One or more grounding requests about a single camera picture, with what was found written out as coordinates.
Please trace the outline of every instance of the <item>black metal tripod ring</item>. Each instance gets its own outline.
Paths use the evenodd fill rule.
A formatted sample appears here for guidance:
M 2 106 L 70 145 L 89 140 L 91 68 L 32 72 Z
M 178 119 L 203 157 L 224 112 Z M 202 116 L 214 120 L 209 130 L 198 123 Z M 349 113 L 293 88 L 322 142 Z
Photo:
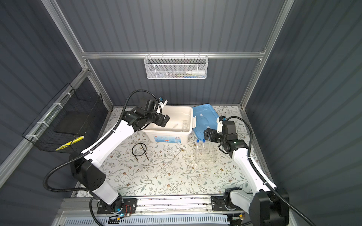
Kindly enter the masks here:
M 133 149 L 134 149 L 134 147 L 135 147 L 136 145 L 141 145 L 142 149 L 144 150 L 144 152 L 143 152 L 142 154 L 136 155 L 135 153 L 133 153 Z M 135 145 L 132 147 L 132 154 L 133 154 L 133 156 L 136 158 L 137 161 L 138 161 L 138 158 L 137 158 L 137 157 L 140 157 L 140 156 L 142 156 L 142 155 L 145 155 L 146 158 L 147 158 L 147 160 L 149 160 L 148 157 L 147 157 L 147 155 L 146 155 L 146 151 L 147 151 L 147 146 L 146 146 L 146 144 L 144 144 L 144 143 L 138 143 L 138 144 L 135 144 Z

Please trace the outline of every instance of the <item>gray wall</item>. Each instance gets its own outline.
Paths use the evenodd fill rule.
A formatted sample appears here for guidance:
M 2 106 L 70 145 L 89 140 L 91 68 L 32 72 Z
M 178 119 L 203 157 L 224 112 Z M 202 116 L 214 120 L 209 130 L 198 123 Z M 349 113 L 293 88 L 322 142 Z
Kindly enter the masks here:
M 283 1 L 58 1 L 86 52 L 259 52 Z M 210 59 L 205 80 L 149 80 L 143 60 L 91 63 L 114 105 L 135 89 L 170 104 L 237 104 L 256 59 Z M 137 105 L 133 98 L 130 105 Z
M 362 221 L 361 8 L 296 1 L 246 108 L 272 177 L 317 225 Z
M 0 1 L 0 160 L 22 140 L 21 134 L 81 67 L 40 1 Z M 42 186 L 44 175 L 67 154 L 30 150 L 0 188 L 1 225 L 50 225 L 66 193 Z M 70 169 L 51 178 L 72 187 Z

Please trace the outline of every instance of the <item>blue plastic lid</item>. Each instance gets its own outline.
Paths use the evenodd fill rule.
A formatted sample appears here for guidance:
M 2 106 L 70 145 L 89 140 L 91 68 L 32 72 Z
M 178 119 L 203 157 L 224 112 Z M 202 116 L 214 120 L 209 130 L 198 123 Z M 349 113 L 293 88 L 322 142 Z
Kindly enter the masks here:
M 204 131 L 207 128 L 217 129 L 216 119 L 219 115 L 210 104 L 195 106 L 193 109 L 193 117 L 196 117 L 196 127 L 193 129 L 197 138 L 205 139 Z

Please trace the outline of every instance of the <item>box label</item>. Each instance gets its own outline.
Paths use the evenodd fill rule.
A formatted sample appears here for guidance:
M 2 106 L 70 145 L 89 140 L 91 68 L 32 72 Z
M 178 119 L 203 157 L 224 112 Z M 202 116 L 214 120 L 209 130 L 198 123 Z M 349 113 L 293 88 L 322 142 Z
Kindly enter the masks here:
M 160 136 L 160 135 L 154 135 L 153 136 L 155 138 L 156 142 L 166 142 L 166 143 L 181 143 L 181 138 L 180 137 L 175 137 L 175 136 Z

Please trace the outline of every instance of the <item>yellow object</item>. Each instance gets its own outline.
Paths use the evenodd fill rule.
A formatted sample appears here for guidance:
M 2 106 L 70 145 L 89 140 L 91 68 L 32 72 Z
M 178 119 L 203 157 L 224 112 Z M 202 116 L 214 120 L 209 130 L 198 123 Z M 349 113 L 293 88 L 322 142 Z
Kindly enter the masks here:
M 74 144 L 74 143 L 77 143 L 78 141 L 83 140 L 83 139 L 84 139 L 84 136 L 80 136 L 80 137 L 78 137 L 78 138 L 75 138 L 74 140 L 72 140 L 72 141 L 70 141 L 70 142 L 68 142 L 68 143 L 60 146 L 59 148 L 57 148 L 56 151 L 59 151 L 59 150 L 61 150 L 61 149 L 64 149 L 64 148 L 68 147 L 69 145 Z

